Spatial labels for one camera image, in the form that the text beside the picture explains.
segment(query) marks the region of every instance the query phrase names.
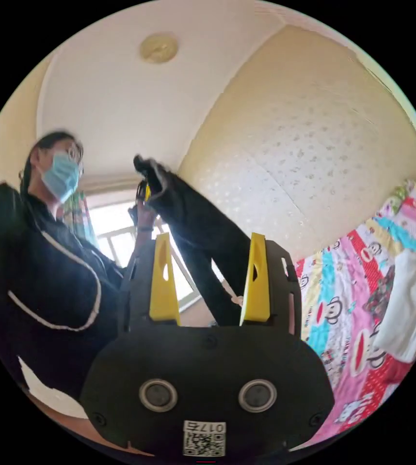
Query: window frame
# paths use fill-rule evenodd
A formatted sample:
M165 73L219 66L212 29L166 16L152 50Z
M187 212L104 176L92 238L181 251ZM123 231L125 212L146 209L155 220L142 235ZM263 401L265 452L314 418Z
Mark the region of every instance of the window frame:
M112 206L112 205L114 206L114 205L125 204L125 203L129 203L129 202L128 201L121 201L121 202L116 202L116 203L110 203L108 205L97 206L97 207L91 208L90 211L95 210L95 209L99 209L99 208L106 208L107 206ZM155 220L154 227L160 234L165 234L165 231L163 230L163 225L166 225L166 224L167 223L165 223L161 219L161 217L158 217ZM126 233L130 233L133 240L135 241L136 238L137 238L137 227L135 225L134 226L128 226L126 228L120 228L120 229L117 229L115 231L104 232L102 234L97 234L96 235L97 241L100 240L100 239L106 239L106 241L108 243L108 246L110 248L111 254L113 256L113 260L122 268L126 268L127 263L121 263L119 261L119 257L117 256L116 249L114 248L114 245L112 243L112 238L116 237L116 236L119 236L121 234L126 234ZM171 255L174 258L174 261L176 262L177 266L179 267L179 269L180 269L182 275L184 276L184 278L186 279L187 283L189 283L190 287L193 289L193 291L190 294L188 294L187 296L185 296L184 298L182 298L182 299L180 299L178 301L178 303L179 303L179 312L183 312L186 308L190 307L195 302L197 302L201 298L201 295L200 295L200 293L199 293L199 291L198 291L192 277L190 276L190 273L188 272L185 264L179 258L179 255L174 250L172 244L171 244Z

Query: ceiling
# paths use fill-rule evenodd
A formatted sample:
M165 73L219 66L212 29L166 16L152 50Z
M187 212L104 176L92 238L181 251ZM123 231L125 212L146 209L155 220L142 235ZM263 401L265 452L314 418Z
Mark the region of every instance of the ceiling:
M226 85L283 26L253 0L158 0L87 27L57 51L45 75L37 133L67 128L85 147L83 184L135 176L136 153L176 170ZM169 32L179 52L148 64L139 46Z

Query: white towel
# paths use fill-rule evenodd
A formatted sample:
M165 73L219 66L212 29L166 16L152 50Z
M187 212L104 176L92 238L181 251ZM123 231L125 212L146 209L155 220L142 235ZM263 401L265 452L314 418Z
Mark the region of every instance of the white towel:
M401 362L416 358L416 253L408 249L395 258L391 296L373 345Z

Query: ceiling light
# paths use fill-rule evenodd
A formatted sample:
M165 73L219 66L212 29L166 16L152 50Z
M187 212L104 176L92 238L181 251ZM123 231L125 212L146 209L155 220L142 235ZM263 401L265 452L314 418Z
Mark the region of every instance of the ceiling light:
M152 34L140 44L140 56L148 63L167 63L177 50L177 40L170 34Z

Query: screw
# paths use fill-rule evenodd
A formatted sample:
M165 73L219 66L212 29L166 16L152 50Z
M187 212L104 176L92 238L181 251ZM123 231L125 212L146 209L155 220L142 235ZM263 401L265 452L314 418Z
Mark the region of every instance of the screw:
M106 426L106 418L101 413L94 413L93 418L100 426Z
M205 349L214 349L217 345L218 340L212 335L207 336L203 341L203 346Z
M321 424L321 420L322 420L321 413L317 413L316 415L313 415L310 418L309 424L310 424L311 427L318 426L319 424Z

